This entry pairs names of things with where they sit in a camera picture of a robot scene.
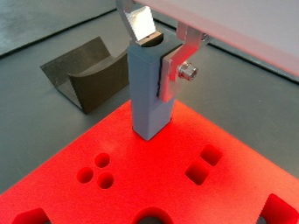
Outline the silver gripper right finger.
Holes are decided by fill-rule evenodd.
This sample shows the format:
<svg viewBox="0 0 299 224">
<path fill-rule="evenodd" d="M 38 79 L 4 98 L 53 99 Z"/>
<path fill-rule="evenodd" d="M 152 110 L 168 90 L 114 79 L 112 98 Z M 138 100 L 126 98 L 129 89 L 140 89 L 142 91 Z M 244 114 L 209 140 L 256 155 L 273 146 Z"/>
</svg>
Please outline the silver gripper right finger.
<svg viewBox="0 0 299 224">
<path fill-rule="evenodd" d="M 158 98 L 162 102 L 168 102 L 174 97 L 181 80 L 192 81 L 196 77 L 198 69 L 188 59 L 210 41 L 206 33 L 182 22 L 177 23 L 176 37 L 181 44 L 162 56 L 158 84 Z"/>
</svg>

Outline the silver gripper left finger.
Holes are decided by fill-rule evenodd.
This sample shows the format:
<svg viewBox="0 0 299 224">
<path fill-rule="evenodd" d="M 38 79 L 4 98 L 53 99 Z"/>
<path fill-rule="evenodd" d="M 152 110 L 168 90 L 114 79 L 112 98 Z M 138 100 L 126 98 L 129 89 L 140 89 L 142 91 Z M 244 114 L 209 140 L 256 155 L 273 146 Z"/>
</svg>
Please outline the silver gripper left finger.
<svg viewBox="0 0 299 224">
<path fill-rule="evenodd" d="M 133 42 L 154 33 L 154 21 L 148 6 L 133 3 L 133 0 L 116 0 L 116 9 Z"/>
</svg>

